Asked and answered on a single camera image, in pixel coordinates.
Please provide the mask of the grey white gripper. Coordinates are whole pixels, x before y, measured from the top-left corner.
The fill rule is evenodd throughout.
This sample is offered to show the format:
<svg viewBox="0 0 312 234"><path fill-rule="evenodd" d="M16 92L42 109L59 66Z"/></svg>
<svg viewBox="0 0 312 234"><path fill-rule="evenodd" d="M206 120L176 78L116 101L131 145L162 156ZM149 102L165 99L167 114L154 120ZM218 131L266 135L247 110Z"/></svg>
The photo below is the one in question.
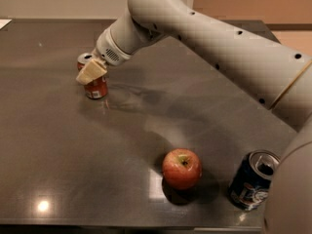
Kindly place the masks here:
<svg viewBox="0 0 312 234"><path fill-rule="evenodd" d="M120 65L132 57L131 54L127 53L130 40L130 34L127 30L111 25L97 39L95 53L110 65ZM76 81L81 85L88 85L106 73L105 63L93 58L79 71Z"/></svg>

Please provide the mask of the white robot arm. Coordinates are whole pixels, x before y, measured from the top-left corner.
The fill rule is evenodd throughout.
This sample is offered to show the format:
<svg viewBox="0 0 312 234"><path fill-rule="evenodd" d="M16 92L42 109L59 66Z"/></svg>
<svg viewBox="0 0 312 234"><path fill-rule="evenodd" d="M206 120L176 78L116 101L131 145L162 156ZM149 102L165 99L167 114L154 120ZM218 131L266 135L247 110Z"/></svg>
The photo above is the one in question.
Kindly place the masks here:
<svg viewBox="0 0 312 234"><path fill-rule="evenodd" d="M127 0L77 76L87 85L108 66L172 36L286 124L286 148L266 201L261 234L312 234L312 57L193 11L181 0Z"/></svg>

